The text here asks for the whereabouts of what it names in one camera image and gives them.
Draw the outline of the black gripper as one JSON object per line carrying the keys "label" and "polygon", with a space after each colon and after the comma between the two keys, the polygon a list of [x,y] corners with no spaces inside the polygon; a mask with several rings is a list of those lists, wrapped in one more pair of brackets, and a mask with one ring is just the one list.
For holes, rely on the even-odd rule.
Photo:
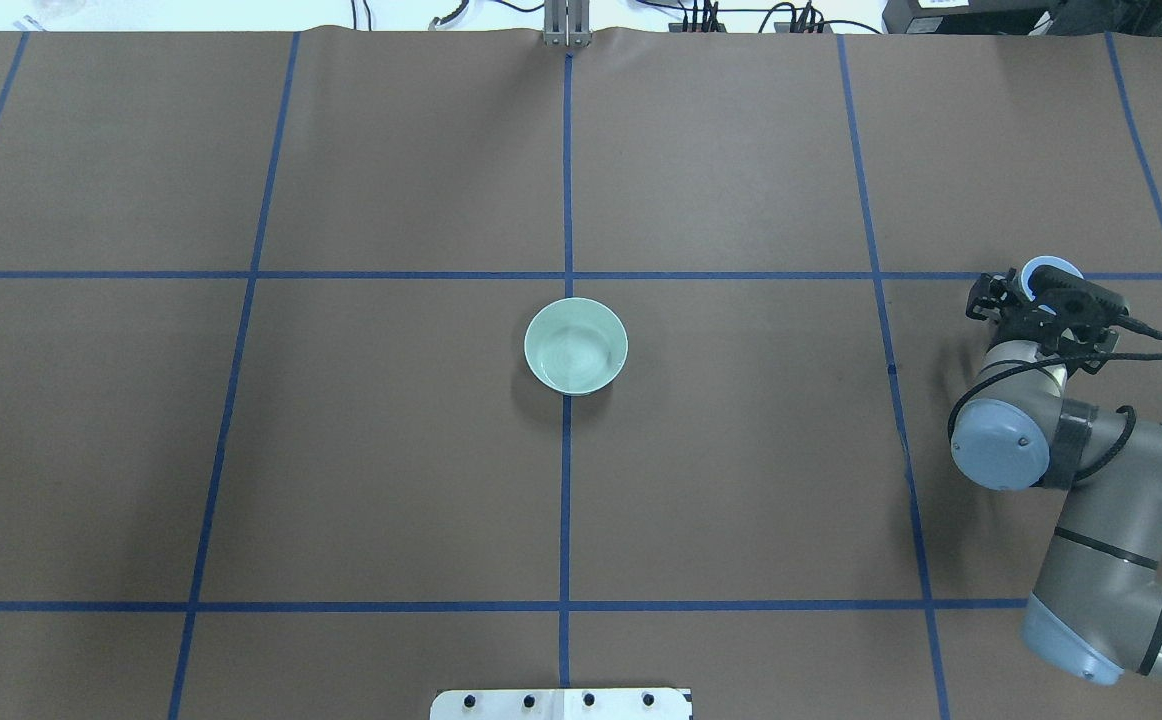
{"label": "black gripper", "polygon": [[1061,357],[1066,372],[1096,374],[1113,354],[1119,332],[1116,325],[1129,316],[1120,293],[1088,279],[1034,279],[1035,300],[1017,287],[1017,271],[1005,275],[980,274],[964,305],[973,321],[994,322],[992,345],[1033,341],[1043,357]]}

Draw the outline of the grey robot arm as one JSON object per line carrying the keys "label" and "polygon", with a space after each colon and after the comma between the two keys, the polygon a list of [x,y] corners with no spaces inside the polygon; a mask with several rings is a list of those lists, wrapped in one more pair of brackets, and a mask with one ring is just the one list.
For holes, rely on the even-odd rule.
{"label": "grey robot arm", "polygon": [[1066,496],[1026,597],[1024,645],[1097,685],[1126,674],[1162,683],[1162,423],[1066,389],[1107,363],[1160,363],[1162,331],[1056,258],[980,275],[964,314],[994,334],[948,415],[953,462],[992,491]]}

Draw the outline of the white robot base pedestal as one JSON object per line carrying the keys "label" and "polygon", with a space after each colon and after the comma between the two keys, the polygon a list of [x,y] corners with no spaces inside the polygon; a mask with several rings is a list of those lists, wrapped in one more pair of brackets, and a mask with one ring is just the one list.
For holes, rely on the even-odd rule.
{"label": "white robot base pedestal", "polygon": [[689,689],[540,687],[443,691],[430,719],[693,719]]}

